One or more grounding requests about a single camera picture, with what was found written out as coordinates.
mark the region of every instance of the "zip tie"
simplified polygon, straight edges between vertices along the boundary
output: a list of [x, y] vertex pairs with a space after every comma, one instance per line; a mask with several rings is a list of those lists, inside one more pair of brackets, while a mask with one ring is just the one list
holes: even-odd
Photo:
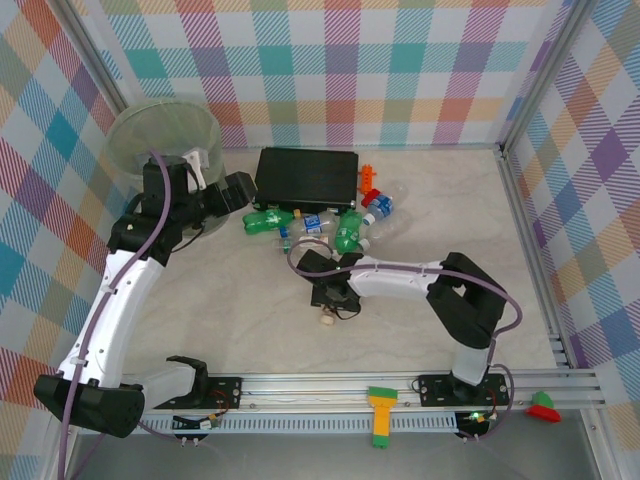
[[87, 360], [80, 357], [72, 357], [71, 360], [69, 360], [69, 363], [71, 365], [82, 365], [84, 367], [87, 365]]

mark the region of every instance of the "red object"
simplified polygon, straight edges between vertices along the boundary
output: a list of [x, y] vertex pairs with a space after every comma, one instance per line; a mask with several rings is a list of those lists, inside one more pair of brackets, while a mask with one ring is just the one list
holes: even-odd
[[360, 202], [360, 205], [362, 205], [364, 208], [367, 208], [369, 204], [373, 201], [373, 199], [376, 198], [378, 195], [380, 195], [380, 190], [378, 190], [377, 188], [372, 189], [369, 193], [367, 193], [364, 196], [364, 198]]
[[534, 405], [525, 410], [527, 415], [539, 418], [549, 423], [558, 423], [562, 421], [562, 417], [553, 408], [543, 407], [542, 405]]

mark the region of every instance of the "bottle cap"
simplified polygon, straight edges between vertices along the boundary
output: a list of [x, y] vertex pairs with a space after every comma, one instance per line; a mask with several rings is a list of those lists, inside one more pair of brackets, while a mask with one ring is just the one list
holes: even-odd
[[367, 213], [364, 217], [362, 217], [362, 223], [364, 223], [365, 225], [371, 225], [375, 221], [376, 217], [374, 217], [371, 213]]
[[373, 199], [378, 195], [380, 195], [380, 190], [378, 190], [377, 188], [372, 188], [371, 191], [364, 196], [364, 198], [360, 202], [360, 205], [362, 205], [364, 208], [367, 208], [373, 201]]
[[371, 247], [371, 242], [369, 242], [369, 240], [367, 240], [366, 238], [363, 238], [358, 243], [360, 244], [360, 248], [362, 248], [363, 252], [366, 252]]

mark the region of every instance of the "clear plastic bin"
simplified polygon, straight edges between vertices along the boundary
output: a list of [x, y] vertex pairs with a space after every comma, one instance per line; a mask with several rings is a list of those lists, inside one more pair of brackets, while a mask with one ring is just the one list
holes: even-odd
[[[105, 153], [141, 190], [142, 167], [151, 148], [163, 155], [180, 156], [196, 147], [208, 152], [209, 168], [201, 169], [207, 185], [224, 178], [220, 125], [215, 117], [195, 103], [156, 99], [118, 115], [107, 135]], [[218, 229], [226, 219], [208, 219], [203, 235]], [[189, 229], [185, 235], [195, 233]]]

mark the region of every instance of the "beige surface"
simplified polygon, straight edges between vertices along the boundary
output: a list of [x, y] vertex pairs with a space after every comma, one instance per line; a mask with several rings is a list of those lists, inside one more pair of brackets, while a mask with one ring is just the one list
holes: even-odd
[[[255, 173], [259, 151], [226, 153], [227, 172]], [[511, 368], [555, 367], [502, 183], [489, 150], [364, 151], [377, 185], [410, 189], [415, 223], [370, 254], [427, 262], [460, 251], [520, 302], [522, 325], [502, 335], [495, 360]], [[125, 372], [169, 355], [204, 360], [211, 372], [434, 370], [451, 367], [454, 341], [427, 302], [366, 298], [362, 313], [333, 327], [309, 306], [311, 285], [271, 247], [276, 234], [247, 236], [241, 217], [169, 260], [130, 343]], [[500, 325], [511, 322], [507, 307]]]

